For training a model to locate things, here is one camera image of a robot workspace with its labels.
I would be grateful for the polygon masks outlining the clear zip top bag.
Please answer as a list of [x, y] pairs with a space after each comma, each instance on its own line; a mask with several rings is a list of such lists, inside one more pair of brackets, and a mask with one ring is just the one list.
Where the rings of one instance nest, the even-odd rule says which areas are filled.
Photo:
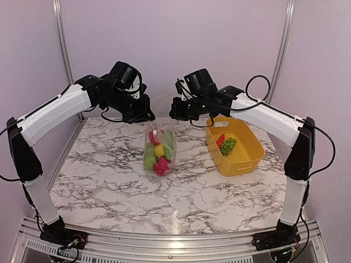
[[[154, 121], [148, 121], [145, 125], [145, 145], [150, 142], [149, 140], [149, 132], [153, 130], [158, 131], [158, 141], [160, 144], [163, 145], [163, 134], [164, 131], [170, 130], [173, 133], [174, 141], [175, 141], [175, 151], [174, 151], [174, 157], [172, 158], [171, 165], [170, 165], [170, 170], [166, 173], [168, 175], [172, 168], [174, 167], [174, 163], [176, 161], [176, 153], [177, 153], [177, 142], [176, 142], [176, 135], [175, 135], [175, 124], [176, 121], [173, 120], [169, 116], [169, 112], [171, 110], [171, 104], [172, 104], [172, 95], [171, 94], [165, 94], [162, 96], [158, 96], [155, 98], [151, 99], [151, 110], [155, 115], [155, 120]], [[158, 176], [154, 171], [147, 171], [147, 173], [153, 173], [154, 175]]]

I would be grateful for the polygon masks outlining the red toy chili pepper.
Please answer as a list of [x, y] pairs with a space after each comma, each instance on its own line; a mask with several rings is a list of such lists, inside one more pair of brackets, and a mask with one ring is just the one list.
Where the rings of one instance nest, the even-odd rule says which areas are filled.
[[216, 145], [218, 146], [218, 148], [221, 147], [222, 143], [224, 142], [224, 139], [225, 139], [225, 135], [222, 134], [216, 141]]

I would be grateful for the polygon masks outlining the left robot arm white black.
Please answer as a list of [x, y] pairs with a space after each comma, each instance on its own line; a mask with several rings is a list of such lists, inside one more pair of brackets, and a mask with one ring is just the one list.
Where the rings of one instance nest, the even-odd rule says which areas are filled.
[[150, 98], [144, 93], [145, 84], [140, 83], [140, 91], [130, 92], [131, 85], [110, 75], [87, 75], [32, 112], [7, 121], [10, 153], [19, 181], [44, 222], [43, 235], [58, 244], [69, 240], [70, 230], [65, 228], [47, 191], [42, 165], [33, 146], [62, 122], [97, 105], [120, 112], [124, 123], [153, 121], [155, 115], [150, 108]]

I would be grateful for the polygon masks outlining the green toy cucumber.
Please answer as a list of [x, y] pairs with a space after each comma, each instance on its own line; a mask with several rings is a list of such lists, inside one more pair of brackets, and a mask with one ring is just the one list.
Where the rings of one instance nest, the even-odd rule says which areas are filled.
[[170, 130], [164, 131], [163, 134], [163, 149], [165, 153], [165, 157], [168, 161], [172, 161], [174, 157], [176, 143], [174, 141], [173, 133]]

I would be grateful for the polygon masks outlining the dark green toy broccoli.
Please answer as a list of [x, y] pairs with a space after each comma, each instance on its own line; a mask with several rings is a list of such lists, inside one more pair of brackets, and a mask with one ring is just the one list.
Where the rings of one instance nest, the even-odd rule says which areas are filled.
[[222, 155], [228, 156], [229, 153], [234, 149], [236, 143], [237, 140], [233, 138], [228, 138], [227, 140], [224, 140], [219, 148]]

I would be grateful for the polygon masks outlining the light green toy cabbage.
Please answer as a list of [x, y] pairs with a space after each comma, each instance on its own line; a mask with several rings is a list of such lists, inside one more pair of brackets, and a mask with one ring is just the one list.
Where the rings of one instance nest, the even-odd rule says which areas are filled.
[[153, 171], [153, 167], [157, 162], [155, 155], [155, 146], [152, 143], [147, 143], [144, 149], [144, 168], [147, 171]]

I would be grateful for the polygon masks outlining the red toy apple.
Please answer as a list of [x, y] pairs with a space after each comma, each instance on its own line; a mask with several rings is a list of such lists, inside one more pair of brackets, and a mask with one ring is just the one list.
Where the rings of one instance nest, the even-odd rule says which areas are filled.
[[158, 131], [157, 130], [153, 130], [153, 131], [150, 131], [149, 132], [149, 140], [150, 142], [154, 145], [154, 146], [157, 146], [160, 144], [160, 142], [158, 141]]

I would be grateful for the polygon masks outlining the red toy tomato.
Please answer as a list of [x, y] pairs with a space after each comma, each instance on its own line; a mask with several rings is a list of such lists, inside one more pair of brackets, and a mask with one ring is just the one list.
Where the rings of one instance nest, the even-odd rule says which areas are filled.
[[165, 157], [161, 156], [158, 162], [154, 165], [153, 171], [158, 176], [165, 176], [166, 173], [170, 170], [171, 162]]

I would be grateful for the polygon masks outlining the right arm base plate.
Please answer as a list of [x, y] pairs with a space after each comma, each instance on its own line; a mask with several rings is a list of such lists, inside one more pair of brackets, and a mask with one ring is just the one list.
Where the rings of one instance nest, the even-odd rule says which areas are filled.
[[256, 247], [257, 251], [262, 251], [283, 247], [290, 244], [297, 244], [300, 241], [301, 238], [298, 232], [295, 232], [289, 236], [284, 232], [267, 231], [255, 233], [252, 236], [251, 244]]

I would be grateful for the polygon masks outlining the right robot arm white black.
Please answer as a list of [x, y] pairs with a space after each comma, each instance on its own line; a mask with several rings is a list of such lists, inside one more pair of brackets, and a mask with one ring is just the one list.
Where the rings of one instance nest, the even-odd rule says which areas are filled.
[[196, 121], [204, 114], [221, 114], [249, 122], [280, 139], [291, 152], [284, 164], [287, 187], [283, 210], [271, 240], [284, 245], [292, 238], [303, 206], [314, 157], [314, 121], [291, 116], [264, 101], [251, 100], [243, 90], [226, 86], [209, 97], [173, 98], [169, 115], [179, 121]]

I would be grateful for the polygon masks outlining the yellow toy pepper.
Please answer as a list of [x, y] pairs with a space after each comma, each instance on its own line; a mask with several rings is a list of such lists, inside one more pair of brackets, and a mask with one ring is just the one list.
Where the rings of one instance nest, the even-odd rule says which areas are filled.
[[160, 158], [165, 155], [164, 146], [162, 144], [156, 145], [154, 148], [155, 156]]

